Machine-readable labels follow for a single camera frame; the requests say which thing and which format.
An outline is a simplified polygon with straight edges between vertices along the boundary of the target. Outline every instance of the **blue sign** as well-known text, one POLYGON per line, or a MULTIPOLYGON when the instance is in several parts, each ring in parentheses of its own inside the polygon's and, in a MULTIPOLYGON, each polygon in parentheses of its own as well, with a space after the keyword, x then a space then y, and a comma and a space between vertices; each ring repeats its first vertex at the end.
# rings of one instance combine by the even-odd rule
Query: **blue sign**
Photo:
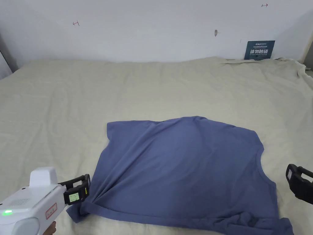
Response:
POLYGON ((270 59, 275 41, 248 41, 245 60, 270 59))

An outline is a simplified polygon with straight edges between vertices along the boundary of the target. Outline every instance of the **hand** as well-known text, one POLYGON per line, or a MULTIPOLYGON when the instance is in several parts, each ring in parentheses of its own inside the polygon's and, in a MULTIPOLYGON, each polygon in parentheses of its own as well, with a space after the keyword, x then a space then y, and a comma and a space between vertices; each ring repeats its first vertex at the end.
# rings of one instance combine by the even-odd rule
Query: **hand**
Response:
POLYGON ((57 229, 55 228, 56 222, 53 221, 52 224, 49 226, 49 228, 47 228, 47 230, 44 232, 43 235, 52 235, 54 234, 57 229))

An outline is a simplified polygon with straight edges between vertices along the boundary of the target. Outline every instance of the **red marking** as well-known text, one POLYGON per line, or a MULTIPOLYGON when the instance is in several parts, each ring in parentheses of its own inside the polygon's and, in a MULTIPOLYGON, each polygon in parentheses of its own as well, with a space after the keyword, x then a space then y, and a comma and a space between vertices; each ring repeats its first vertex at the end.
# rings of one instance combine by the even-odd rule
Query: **red marking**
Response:
POLYGON ((58 210, 58 205, 56 203, 53 204, 52 207, 49 208, 49 210, 46 211, 46 219, 49 219, 51 215, 53 215, 54 212, 58 210))

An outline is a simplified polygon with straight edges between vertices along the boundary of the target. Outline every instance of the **white wall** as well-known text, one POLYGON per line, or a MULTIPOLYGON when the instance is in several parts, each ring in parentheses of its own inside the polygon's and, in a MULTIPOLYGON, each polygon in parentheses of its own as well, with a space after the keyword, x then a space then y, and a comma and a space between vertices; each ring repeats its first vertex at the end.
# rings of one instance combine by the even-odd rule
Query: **white wall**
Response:
POLYGON ((313 0, 0 2, 0 39, 16 67, 42 58, 242 59, 249 40, 276 40, 272 57, 300 60, 313 31, 313 0))
POLYGON ((12 74, 12 71, 0 52, 0 80, 9 76, 10 74, 12 74))

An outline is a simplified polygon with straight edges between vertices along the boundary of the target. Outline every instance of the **bed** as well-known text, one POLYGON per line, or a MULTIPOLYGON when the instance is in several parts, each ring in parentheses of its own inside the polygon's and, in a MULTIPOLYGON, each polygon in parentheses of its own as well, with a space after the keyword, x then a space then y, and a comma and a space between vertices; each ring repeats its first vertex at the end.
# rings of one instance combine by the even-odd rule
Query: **bed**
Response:
MULTIPOLYGON (((277 184, 281 217, 296 235, 313 231, 313 206, 285 178, 289 163, 313 170, 313 79, 293 60, 179 63, 31 62, 0 81, 0 199, 28 185, 32 170, 54 166, 58 180, 89 173, 108 144, 106 124, 203 116, 254 130, 262 167, 277 184)), ((89 216, 74 224, 65 211, 57 233, 217 234, 89 216)))

